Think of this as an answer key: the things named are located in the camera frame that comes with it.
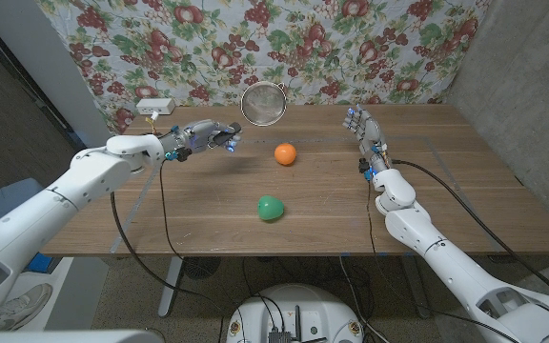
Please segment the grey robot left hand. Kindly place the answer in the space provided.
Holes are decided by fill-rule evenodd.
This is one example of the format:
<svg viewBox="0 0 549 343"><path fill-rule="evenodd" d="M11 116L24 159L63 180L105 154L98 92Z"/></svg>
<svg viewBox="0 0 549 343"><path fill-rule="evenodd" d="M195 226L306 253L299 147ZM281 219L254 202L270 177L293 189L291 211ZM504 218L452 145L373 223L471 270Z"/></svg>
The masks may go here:
<svg viewBox="0 0 549 343"><path fill-rule="evenodd" d="M234 152L240 140L241 126L237 122L229 125L204 119L186 126L174 126L160 136L164 156L167 160L186 161L192 154L216 148Z"/></svg>

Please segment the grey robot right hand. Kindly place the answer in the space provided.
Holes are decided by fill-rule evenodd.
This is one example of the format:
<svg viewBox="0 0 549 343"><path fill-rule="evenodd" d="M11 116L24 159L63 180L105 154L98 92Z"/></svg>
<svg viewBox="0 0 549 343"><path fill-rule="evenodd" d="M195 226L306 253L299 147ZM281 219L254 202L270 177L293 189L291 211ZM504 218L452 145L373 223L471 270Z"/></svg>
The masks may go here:
<svg viewBox="0 0 549 343"><path fill-rule="evenodd" d="M366 180L371 181L377 173L391 168L384 133L368 111L360 106L349 108L342 126L349 130L358 142L361 154L358 169Z"/></svg>

